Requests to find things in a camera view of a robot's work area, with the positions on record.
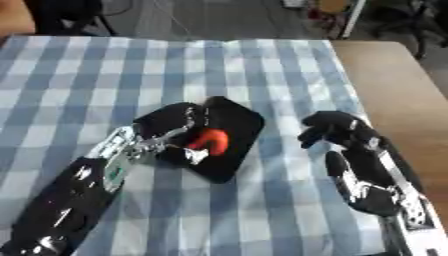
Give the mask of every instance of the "blue checkered tablecloth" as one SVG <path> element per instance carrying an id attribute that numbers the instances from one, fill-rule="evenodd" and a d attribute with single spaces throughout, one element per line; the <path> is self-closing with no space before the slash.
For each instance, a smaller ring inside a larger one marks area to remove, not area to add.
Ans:
<path id="1" fill-rule="evenodd" d="M 383 251 L 378 220 L 347 207 L 326 176 L 330 146 L 296 141 L 316 110 L 365 117 L 331 44 L 301 40 L 10 38 L 0 51 L 0 244 L 26 202 L 115 127 L 215 95 L 266 119 L 237 177 L 213 185 L 135 166 L 76 255 Z"/>

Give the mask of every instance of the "chair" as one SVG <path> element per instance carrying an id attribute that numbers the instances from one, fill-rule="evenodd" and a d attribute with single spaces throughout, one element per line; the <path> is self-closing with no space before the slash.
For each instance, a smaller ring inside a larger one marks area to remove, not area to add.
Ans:
<path id="1" fill-rule="evenodd" d="M 448 11 L 448 9 L 445 9 L 443 1 L 440 0 L 434 3 L 434 1 L 429 0 L 419 0 L 417 2 L 407 0 L 407 7 L 410 10 L 407 18 L 378 26 L 373 30 L 373 35 L 380 37 L 386 31 L 403 28 L 409 29 L 417 42 L 417 51 L 414 54 L 416 59 L 422 59 L 426 54 L 425 31 L 433 32 L 442 37 L 443 41 L 440 46 L 447 47 L 448 27 L 441 26 L 441 20 L 444 20 L 442 16 L 447 15 L 445 11 Z M 436 11 L 435 18 L 427 17 L 426 12 L 429 9 Z"/>
<path id="2" fill-rule="evenodd" d="M 103 23 L 111 36 L 117 32 L 106 20 L 101 0 L 27 0 L 40 35 L 93 35 L 84 31 L 89 26 Z M 71 21 L 67 26 L 63 20 Z"/>

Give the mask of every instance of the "cable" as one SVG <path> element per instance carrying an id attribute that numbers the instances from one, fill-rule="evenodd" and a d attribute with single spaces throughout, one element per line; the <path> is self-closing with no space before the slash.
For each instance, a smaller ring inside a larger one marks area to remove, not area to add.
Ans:
<path id="1" fill-rule="evenodd" d="M 187 32 L 187 36 L 189 39 L 192 38 L 192 33 L 190 32 L 190 30 L 188 30 L 188 28 L 186 28 L 179 20 L 176 19 L 176 17 L 174 17 L 174 15 L 172 15 L 169 11 L 167 11 L 165 8 L 163 8 L 158 0 L 153 0 L 155 6 L 162 12 L 164 12 L 166 15 L 168 15 L 168 17 L 170 17 L 170 19 L 172 21 L 174 21 L 179 27 L 181 27 L 183 30 L 185 30 L 185 32 Z"/>
<path id="2" fill-rule="evenodd" d="M 117 16 L 130 11 L 132 8 L 134 8 L 134 0 L 128 0 L 128 6 L 126 6 L 126 8 L 124 8 L 123 10 L 112 13 L 105 13 L 103 15 L 106 17 Z"/>

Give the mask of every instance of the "chair leg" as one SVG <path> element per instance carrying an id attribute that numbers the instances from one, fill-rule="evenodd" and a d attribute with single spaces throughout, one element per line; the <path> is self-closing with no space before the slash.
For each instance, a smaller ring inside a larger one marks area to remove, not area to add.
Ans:
<path id="1" fill-rule="evenodd" d="M 109 34 L 111 36 L 117 36 L 118 35 L 118 33 L 112 28 L 112 26 L 110 25 L 109 21 L 107 21 L 107 19 L 106 19 L 106 17 L 104 17 L 104 15 L 100 14 L 100 15 L 98 15 L 98 18 L 103 23 L 104 27 L 107 29 L 107 31 L 109 32 Z"/>
<path id="2" fill-rule="evenodd" d="M 425 35 L 423 33 L 423 30 L 417 24 L 414 24 L 412 26 L 412 34 L 414 35 L 415 40 L 417 41 L 417 52 L 415 53 L 414 56 L 417 60 L 421 60 L 423 57 L 425 57 L 426 54 Z"/>

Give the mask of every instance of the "robotic hand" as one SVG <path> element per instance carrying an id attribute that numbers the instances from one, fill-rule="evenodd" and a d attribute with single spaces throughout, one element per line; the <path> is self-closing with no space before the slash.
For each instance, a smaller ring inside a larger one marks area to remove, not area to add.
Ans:
<path id="1" fill-rule="evenodd" d="M 0 255 L 70 255 L 93 229 L 123 186 L 131 166 L 148 155 L 173 148 L 188 158 L 182 145 L 207 126 L 204 107 L 168 105 L 115 129 L 85 156 L 76 159 L 25 208 L 12 226 Z M 185 161 L 200 161 L 207 154 Z"/>
<path id="2" fill-rule="evenodd" d="M 361 119 L 319 111 L 303 120 L 303 148 L 327 140 L 344 149 L 326 155 L 328 175 L 352 208 L 380 216 L 395 255 L 447 255 L 448 239 L 422 186 L 393 145 Z"/>

